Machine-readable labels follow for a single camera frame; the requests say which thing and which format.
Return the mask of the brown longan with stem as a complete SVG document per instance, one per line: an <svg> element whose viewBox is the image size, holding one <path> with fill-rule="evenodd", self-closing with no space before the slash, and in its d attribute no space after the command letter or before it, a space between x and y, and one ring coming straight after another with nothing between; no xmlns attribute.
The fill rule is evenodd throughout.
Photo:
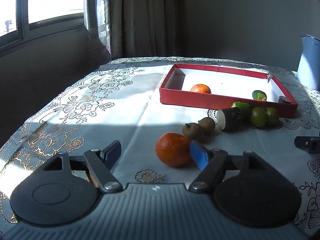
<svg viewBox="0 0 320 240"><path fill-rule="evenodd" d="M189 140L201 140L204 138L203 128L194 122L184 124L182 134Z"/></svg>

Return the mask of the green plum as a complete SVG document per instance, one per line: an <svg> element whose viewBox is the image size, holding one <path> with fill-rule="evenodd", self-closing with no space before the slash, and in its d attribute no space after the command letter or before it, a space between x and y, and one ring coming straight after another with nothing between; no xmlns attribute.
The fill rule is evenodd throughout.
<svg viewBox="0 0 320 240"><path fill-rule="evenodd" d="M266 109L267 123L269 126L274 126L279 121L278 111L273 107Z"/></svg>
<svg viewBox="0 0 320 240"><path fill-rule="evenodd" d="M266 112L260 107L254 107L251 111L251 123L256 128L261 128L267 123Z"/></svg>

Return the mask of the sugarcane piece in tray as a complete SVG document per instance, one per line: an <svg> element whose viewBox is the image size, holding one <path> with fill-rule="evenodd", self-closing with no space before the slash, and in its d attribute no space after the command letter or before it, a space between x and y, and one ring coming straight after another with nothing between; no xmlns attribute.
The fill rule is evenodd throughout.
<svg viewBox="0 0 320 240"><path fill-rule="evenodd" d="M285 96L279 96L278 103L291 104L291 100Z"/></svg>

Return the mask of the patterned brown curtain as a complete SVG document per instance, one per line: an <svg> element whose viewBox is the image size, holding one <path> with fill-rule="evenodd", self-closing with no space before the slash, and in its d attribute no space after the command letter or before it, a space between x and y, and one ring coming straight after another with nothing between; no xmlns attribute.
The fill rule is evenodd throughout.
<svg viewBox="0 0 320 240"><path fill-rule="evenodd" d="M99 63L186 54L184 0L84 0L84 24Z"/></svg>

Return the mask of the window with dark frame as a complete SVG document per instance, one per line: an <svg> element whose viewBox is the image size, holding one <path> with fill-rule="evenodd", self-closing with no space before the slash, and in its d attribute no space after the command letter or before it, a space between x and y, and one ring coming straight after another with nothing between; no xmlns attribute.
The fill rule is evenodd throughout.
<svg viewBox="0 0 320 240"><path fill-rule="evenodd" d="M84 26L84 0L1 0L1 53Z"/></svg>

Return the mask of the floral white tablecloth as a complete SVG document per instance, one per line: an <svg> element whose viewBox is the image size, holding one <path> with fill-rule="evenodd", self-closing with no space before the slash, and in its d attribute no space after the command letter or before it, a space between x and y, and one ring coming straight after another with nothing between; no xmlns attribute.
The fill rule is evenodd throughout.
<svg viewBox="0 0 320 240"><path fill-rule="evenodd" d="M215 116L214 110L164 105L159 88L176 63L255 70L276 77L298 103L293 119L282 118L275 129L215 131L208 147L230 154L252 150L299 188L302 205L295 224L307 235L319 230L319 155L294 146L297 136L319 134L319 92L301 85L295 72L233 60L143 57L114 60L66 88L27 119L1 147L1 234L17 224L9 200L14 188L51 156L79 155L102 149L114 140L122 145L114 175L126 183L190 184L199 173L194 165L172 168L155 154L164 133L180 133L188 122Z"/></svg>

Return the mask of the dark sugarcane piece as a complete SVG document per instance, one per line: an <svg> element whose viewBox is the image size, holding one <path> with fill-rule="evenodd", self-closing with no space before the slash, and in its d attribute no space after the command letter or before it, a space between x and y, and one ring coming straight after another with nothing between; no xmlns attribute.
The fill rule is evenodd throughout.
<svg viewBox="0 0 320 240"><path fill-rule="evenodd" d="M239 107L220 109L216 113L216 125L224 132L238 129L242 124L242 112Z"/></svg>

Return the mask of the red cardboard tray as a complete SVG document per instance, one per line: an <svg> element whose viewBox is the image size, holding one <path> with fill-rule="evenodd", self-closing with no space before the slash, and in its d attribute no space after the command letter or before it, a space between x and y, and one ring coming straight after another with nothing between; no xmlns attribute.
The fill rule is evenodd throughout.
<svg viewBox="0 0 320 240"><path fill-rule="evenodd" d="M191 92L196 84L205 84L211 94ZM253 100L252 92L266 93L266 101ZM279 116L295 116L298 103L276 77L268 74L233 67L175 63L164 78L160 88L160 102L205 109L225 109L233 102L246 102L252 107L273 107ZM278 103L279 96L291 100L291 104Z"/></svg>

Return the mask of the orange mandarin in tray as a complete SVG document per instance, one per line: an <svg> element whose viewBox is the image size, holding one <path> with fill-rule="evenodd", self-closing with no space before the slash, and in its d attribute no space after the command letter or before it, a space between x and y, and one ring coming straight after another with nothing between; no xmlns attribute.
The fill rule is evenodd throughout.
<svg viewBox="0 0 320 240"><path fill-rule="evenodd" d="M211 89L205 84L196 84L190 91L194 93L211 94Z"/></svg>

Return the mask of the brown longan round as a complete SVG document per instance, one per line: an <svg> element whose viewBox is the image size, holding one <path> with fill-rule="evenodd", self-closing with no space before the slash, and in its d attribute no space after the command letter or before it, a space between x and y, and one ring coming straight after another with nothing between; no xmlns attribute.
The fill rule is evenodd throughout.
<svg viewBox="0 0 320 240"><path fill-rule="evenodd" d="M212 134L215 129L215 121L210 117L205 117L198 121L198 124L203 128L204 133Z"/></svg>

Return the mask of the orange mandarin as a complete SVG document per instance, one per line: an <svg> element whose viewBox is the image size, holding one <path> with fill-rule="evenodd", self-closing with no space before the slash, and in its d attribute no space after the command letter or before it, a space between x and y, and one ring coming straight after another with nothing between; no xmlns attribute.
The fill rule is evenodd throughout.
<svg viewBox="0 0 320 240"><path fill-rule="evenodd" d="M211 89L205 84L196 84L190 91L194 93L211 94Z"/></svg>
<svg viewBox="0 0 320 240"><path fill-rule="evenodd" d="M161 162L170 167L179 167L191 160L191 141L178 133L165 133L159 137L155 152Z"/></svg>

